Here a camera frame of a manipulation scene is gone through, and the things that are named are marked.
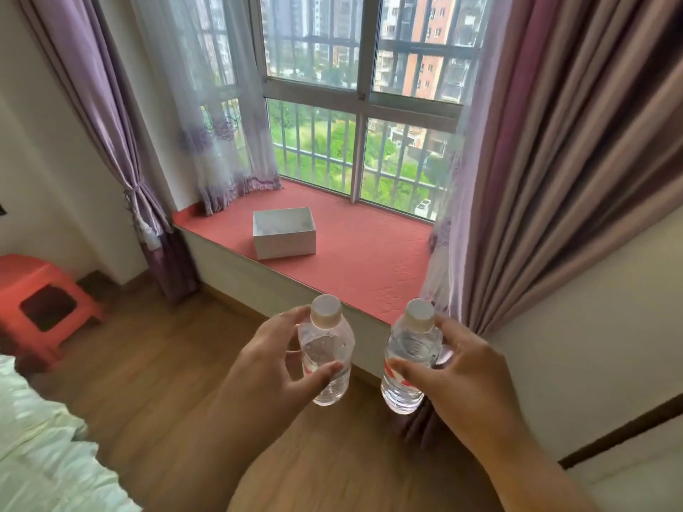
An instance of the open box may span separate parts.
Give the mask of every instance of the open box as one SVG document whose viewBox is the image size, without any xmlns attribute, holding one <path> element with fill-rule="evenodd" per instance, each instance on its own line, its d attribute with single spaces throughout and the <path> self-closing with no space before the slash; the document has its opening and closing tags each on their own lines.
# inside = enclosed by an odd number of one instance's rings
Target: open box
<svg viewBox="0 0 683 512">
<path fill-rule="evenodd" d="M 316 226 L 310 207 L 254 212 L 253 237 L 259 260 L 316 252 Z"/>
</svg>

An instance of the red stool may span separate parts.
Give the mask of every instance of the red stool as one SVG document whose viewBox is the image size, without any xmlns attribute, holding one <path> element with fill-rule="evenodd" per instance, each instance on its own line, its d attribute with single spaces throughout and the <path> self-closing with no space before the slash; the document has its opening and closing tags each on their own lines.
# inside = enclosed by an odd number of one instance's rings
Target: red stool
<svg viewBox="0 0 683 512">
<path fill-rule="evenodd" d="M 58 287 L 76 302 L 76 308 L 57 325 L 41 331 L 21 310 L 21 304 L 47 285 Z M 57 266 L 23 255 L 0 257 L 0 327 L 20 352 L 29 351 L 51 367 L 62 356 L 59 344 L 89 318 L 105 315 L 76 283 Z"/>
</svg>

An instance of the car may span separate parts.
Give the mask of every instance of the car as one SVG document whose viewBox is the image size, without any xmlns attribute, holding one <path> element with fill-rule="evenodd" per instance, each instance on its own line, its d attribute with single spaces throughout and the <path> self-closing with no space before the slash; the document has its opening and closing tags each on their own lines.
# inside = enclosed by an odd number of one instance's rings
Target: car
<svg viewBox="0 0 683 512">
<path fill-rule="evenodd" d="M 415 207 L 415 215 L 429 219 L 429 207 L 431 206 L 431 199 L 423 199 Z"/>
</svg>

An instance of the plastic bottle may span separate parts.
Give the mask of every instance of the plastic bottle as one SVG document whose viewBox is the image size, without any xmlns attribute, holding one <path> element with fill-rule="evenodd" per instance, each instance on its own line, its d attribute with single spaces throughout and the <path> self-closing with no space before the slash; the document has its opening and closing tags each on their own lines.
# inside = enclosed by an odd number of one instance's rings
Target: plastic bottle
<svg viewBox="0 0 683 512">
<path fill-rule="evenodd" d="M 401 358 L 431 367 L 439 357 L 442 341 L 441 331 L 434 326 L 431 303 L 420 299 L 409 301 L 391 328 L 385 353 L 382 396 L 392 411 L 402 415 L 414 412 L 424 394 L 392 370 L 387 361 Z"/>
<path fill-rule="evenodd" d="M 331 361 L 344 363 L 341 372 L 313 400 L 320 406 L 334 404 L 348 388 L 351 353 L 356 343 L 351 326 L 342 315 L 342 303 L 336 296 L 320 295 L 313 301 L 311 320 L 299 325 L 298 339 L 305 375 Z"/>
</svg>

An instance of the window seat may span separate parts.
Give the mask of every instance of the window seat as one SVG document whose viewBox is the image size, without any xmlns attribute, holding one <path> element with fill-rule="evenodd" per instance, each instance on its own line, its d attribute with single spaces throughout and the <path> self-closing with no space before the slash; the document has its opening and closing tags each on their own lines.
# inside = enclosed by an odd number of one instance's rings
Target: window seat
<svg viewBox="0 0 683 512">
<path fill-rule="evenodd" d="M 392 324 L 422 287 L 432 225 L 336 194 L 283 180 L 283 190 L 252 192 L 210 217 L 197 203 L 174 223 L 239 255 L 256 260 L 253 212 L 311 207 L 317 253 L 260 261 L 270 269 Z"/>
</svg>

